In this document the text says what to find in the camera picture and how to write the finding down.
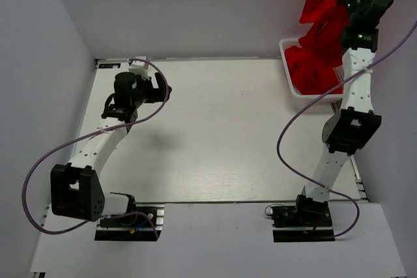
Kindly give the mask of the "red t shirt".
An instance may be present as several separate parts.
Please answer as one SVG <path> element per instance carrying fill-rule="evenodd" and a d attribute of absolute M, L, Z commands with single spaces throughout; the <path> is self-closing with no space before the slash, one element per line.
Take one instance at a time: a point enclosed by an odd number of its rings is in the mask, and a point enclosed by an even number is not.
<path fill-rule="evenodd" d="M 299 22 L 312 26 L 299 43 L 308 49 L 339 55 L 341 33 L 348 21 L 346 7 L 337 0 L 306 0 Z"/>

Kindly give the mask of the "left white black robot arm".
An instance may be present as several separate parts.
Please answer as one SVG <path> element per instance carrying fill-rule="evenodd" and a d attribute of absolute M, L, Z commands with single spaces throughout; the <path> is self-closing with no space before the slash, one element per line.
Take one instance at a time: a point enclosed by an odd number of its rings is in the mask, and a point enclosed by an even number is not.
<path fill-rule="evenodd" d="M 84 221 L 113 216 L 123 225 L 137 219 L 133 197 L 105 193 L 100 173 L 117 145 L 128 135 L 143 104 L 166 103 L 171 87 L 157 72 L 153 78 L 136 72 L 115 76 L 113 93 L 104 104 L 97 133 L 66 164 L 55 165 L 50 173 L 51 209 L 55 215 Z"/>

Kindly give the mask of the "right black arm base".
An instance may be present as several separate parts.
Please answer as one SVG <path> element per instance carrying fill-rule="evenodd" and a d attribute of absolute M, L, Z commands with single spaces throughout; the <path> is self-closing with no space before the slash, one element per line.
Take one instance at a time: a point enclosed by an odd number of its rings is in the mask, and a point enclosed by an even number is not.
<path fill-rule="evenodd" d="M 294 205 L 267 206 L 265 215 L 272 220 L 275 243 L 333 242 L 336 239 L 327 202 L 298 195 Z"/>

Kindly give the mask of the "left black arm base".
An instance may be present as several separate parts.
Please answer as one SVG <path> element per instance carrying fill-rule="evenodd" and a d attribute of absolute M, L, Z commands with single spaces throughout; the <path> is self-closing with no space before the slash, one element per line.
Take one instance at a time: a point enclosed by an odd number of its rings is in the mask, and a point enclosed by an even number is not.
<path fill-rule="evenodd" d="M 94 240 L 97 242 L 157 242 L 164 224 L 164 204 L 137 204 L 145 214 L 98 221 Z"/>

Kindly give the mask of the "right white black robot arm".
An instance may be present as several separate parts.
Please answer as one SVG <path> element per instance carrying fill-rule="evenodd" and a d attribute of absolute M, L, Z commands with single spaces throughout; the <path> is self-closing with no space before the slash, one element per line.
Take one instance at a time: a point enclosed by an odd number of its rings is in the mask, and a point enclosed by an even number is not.
<path fill-rule="evenodd" d="M 371 72 L 377 51 L 377 26 L 394 0 L 338 0 L 348 10 L 349 22 L 341 34 L 345 84 L 339 111 L 324 125 L 324 149 L 312 182 L 302 191 L 305 198 L 328 202 L 344 163 L 378 130 L 382 117 L 371 102 Z"/>

